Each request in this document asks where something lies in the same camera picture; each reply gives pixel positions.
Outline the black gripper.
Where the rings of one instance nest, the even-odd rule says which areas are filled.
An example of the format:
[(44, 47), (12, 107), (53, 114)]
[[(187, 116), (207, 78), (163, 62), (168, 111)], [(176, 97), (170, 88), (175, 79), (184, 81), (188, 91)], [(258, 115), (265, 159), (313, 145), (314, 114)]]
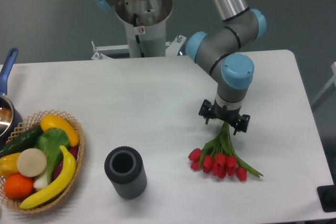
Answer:
[(220, 106), (216, 101), (212, 105), (209, 100), (204, 100), (200, 110), (199, 116), (205, 119), (205, 124), (208, 124), (210, 119), (220, 119), (233, 126), (233, 135), (237, 132), (246, 133), (249, 125), (250, 115), (239, 114), (239, 108), (230, 110), (227, 106)]

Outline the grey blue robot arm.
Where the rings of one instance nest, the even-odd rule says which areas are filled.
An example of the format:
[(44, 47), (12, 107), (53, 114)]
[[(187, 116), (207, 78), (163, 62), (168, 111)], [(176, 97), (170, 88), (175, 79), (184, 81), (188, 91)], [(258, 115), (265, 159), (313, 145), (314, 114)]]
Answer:
[[(166, 20), (172, 0), (94, 0), (101, 8), (113, 7), (124, 23), (132, 58), (165, 56)], [(223, 27), (209, 35), (199, 31), (186, 42), (186, 54), (217, 83), (214, 102), (204, 101), (199, 114), (220, 119), (236, 132), (246, 132), (250, 120), (240, 114), (254, 74), (252, 60), (239, 53), (242, 46), (266, 30), (264, 15), (245, 0), (213, 0)]]

